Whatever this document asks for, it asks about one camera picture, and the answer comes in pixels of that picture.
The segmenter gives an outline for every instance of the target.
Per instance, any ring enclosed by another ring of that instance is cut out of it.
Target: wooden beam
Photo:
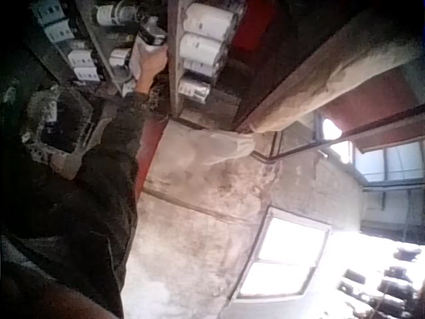
[[[298,155],[302,152],[321,150],[323,148],[328,148],[329,146],[332,146],[333,144],[338,144],[344,141],[355,140],[357,138],[371,136],[373,134],[378,134],[386,130],[391,130],[393,128],[399,128],[401,126],[409,125],[411,123],[424,123],[424,122],[425,122],[425,105],[422,104],[415,108],[411,108],[409,110],[389,116],[388,118],[384,118],[382,120],[361,126],[360,128],[356,128],[354,130],[345,132],[343,133],[343,135],[341,135],[341,137],[337,138],[336,140],[314,142],[312,144],[301,146],[299,148],[284,152],[282,154],[278,154],[276,156],[272,156],[270,158],[267,158],[266,156],[263,156],[262,154],[259,154],[258,152],[253,152],[252,155],[264,163],[274,163],[275,161],[282,160],[289,156]]]
[[[292,24],[288,8],[282,7],[278,14],[280,20],[285,22],[275,23],[277,25],[275,27],[280,28],[279,32],[273,29],[266,31],[267,33],[275,32],[281,37],[273,38],[268,54],[257,58],[256,64],[259,69],[240,103],[234,127],[238,131],[249,129],[247,117],[257,107],[263,107],[264,103],[273,99],[278,85],[355,13],[359,12],[359,9],[359,3],[356,1],[328,0],[295,25]]]
[[[285,78],[237,130],[283,130],[300,116],[420,54],[416,35],[404,34],[373,10],[364,11]]]

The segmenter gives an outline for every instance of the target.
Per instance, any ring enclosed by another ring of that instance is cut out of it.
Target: bright window
[[[325,140],[336,140],[342,134],[342,131],[329,119],[323,121],[323,138]],[[337,153],[344,164],[353,161],[352,144],[350,141],[333,144],[331,149]]]
[[[270,208],[239,298],[303,294],[319,261],[327,231],[327,225]]]

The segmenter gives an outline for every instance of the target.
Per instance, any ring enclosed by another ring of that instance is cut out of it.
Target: person
[[[136,100],[166,63],[166,46],[142,52]],[[131,145],[143,126],[135,108],[120,109],[72,181],[3,148],[2,318],[124,317],[120,292],[137,225]]]

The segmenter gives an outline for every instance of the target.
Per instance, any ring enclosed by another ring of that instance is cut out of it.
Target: metal can
[[[134,22],[137,7],[133,2],[122,0],[119,3],[96,6],[92,12],[92,19],[103,27],[113,27]]]
[[[216,39],[223,42],[227,39],[229,32],[236,25],[234,13],[193,3],[186,10],[186,19],[183,21],[183,28],[187,32],[196,33],[204,37]]]
[[[215,78],[220,68],[219,63],[216,63],[214,66],[211,66],[198,61],[188,60],[188,59],[185,59],[185,61],[183,62],[183,66],[187,70],[191,70],[193,72],[196,72],[205,76],[209,76],[211,78]]]
[[[211,91],[211,84],[201,82],[188,76],[183,76],[179,82],[179,93],[183,94],[192,100],[205,103]]]
[[[189,60],[213,66],[224,52],[224,46],[217,40],[194,33],[185,33],[180,41],[180,56]]]

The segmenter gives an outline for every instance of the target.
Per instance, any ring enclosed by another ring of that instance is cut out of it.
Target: paint can
[[[122,0],[119,3],[96,6],[92,12],[92,20],[103,27],[126,25],[135,21],[136,13],[137,7],[134,3]]]
[[[211,84],[201,82],[188,76],[183,76],[179,82],[179,93],[187,96],[188,98],[205,103],[207,96],[210,94]]]
[[[98,63],[93,50],[72,50],[68,60],[73,68],[92,68]]]
[[[217,40],[185,33],[180,41],[180,56],[213,66],[223,54],[223,47]]]
[[[224,42],[236,25],[236,15],[232,12],[193,3],[186,10],[183,28],[186,32]]]
[[[188,60],[187,58],[183,62],[183,66],[190,71],[215,78],[220,68],[220,63],[214,64],[214,66],[207,65],[198,61]]]
[[[117,48],[111,52],[109,64],[115,67],[127,67],[130,60],[131,48]]]

